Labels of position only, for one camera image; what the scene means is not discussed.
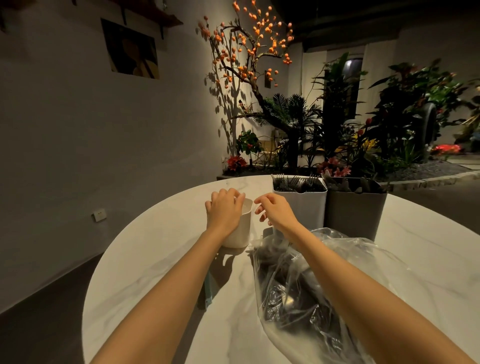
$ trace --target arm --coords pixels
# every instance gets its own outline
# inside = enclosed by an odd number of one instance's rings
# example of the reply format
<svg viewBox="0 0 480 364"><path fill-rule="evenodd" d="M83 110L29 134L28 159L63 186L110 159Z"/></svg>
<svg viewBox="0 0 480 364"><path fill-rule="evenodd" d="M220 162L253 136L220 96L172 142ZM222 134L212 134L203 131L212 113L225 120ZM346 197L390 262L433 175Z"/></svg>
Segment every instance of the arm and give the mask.
<svg viewBox="0 0 480 364"><path fill-rule="evenodd" d="M210 263L238 226L245 194L212 193L206 231L128 313L92 364L170 363L197 301Z"/></svg>
<svg viewBox="0 0 480 364"><path fill-rule="evenodd" d="M328 299L378 363L474 364L444 333L384 286L327 248L295 218L285 198L266 194L260 221L303 254Z"/></svg>

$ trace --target garden edging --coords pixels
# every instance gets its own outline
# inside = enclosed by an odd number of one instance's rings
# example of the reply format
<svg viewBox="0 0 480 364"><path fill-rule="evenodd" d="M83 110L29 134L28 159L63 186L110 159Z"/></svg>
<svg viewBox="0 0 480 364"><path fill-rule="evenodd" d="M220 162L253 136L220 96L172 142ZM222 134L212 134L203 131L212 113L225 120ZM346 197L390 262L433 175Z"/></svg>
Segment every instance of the garden edging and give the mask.
<svg viewBox="0 0 480 364"><path fill-rule="evenodd" d="M235 178L235 176L217 176L216 180L225 180L228 178ZM455 184L459 181L471 181L480 179L480 170L473 170L470 172L463 172L454 174L452 176L441 176L433 178L425 178L423 180L413 181L392 181L380 182L381 186L385 186L388 192L416 190L418 188L438 187L446 184Z"/></svg>

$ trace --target electrical outlet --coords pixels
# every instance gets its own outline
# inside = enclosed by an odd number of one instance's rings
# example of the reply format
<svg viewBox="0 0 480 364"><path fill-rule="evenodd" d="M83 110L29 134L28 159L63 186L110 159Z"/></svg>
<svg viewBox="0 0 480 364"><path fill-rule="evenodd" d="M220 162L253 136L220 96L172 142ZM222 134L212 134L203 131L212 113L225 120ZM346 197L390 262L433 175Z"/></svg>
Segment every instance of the electrical outlet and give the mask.
<svg viewBox="0 0 480 364"><path fill-rule="evenodd" d="M104 208L99 208L98 210L95 210L93 212L92 216L95 222L99 222L107 218L107 212L105 211Z"/></svg>

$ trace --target painting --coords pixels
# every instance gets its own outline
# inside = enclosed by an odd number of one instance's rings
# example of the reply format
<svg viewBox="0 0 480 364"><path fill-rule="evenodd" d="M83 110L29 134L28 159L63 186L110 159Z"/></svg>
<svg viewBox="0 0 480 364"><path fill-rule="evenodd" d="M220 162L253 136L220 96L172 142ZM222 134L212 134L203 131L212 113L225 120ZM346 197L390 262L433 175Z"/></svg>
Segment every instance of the painting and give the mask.
<svg viewBox="0 0 480 364"><path fill-rule="evenodd" d="M105 19L102 28L113 72L159 79L155 39Z"/></svg>

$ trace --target gravel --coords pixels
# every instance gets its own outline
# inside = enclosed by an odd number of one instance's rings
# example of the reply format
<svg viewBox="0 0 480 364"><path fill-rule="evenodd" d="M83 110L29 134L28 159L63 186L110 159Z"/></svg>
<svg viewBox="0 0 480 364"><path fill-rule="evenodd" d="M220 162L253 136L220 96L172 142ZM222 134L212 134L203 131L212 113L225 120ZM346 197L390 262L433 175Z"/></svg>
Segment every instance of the gravel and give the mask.
<svg viewBox="0 0 480 364"><path fill-rule="evenodd" d="M377 178L377 181L387 182L423 180L425 178L451 176L469 171L471 170L458 164L445 162L443 160L429 160L426 163L413 164L403 170L397 170L385 177L379 177Z"/></svg>

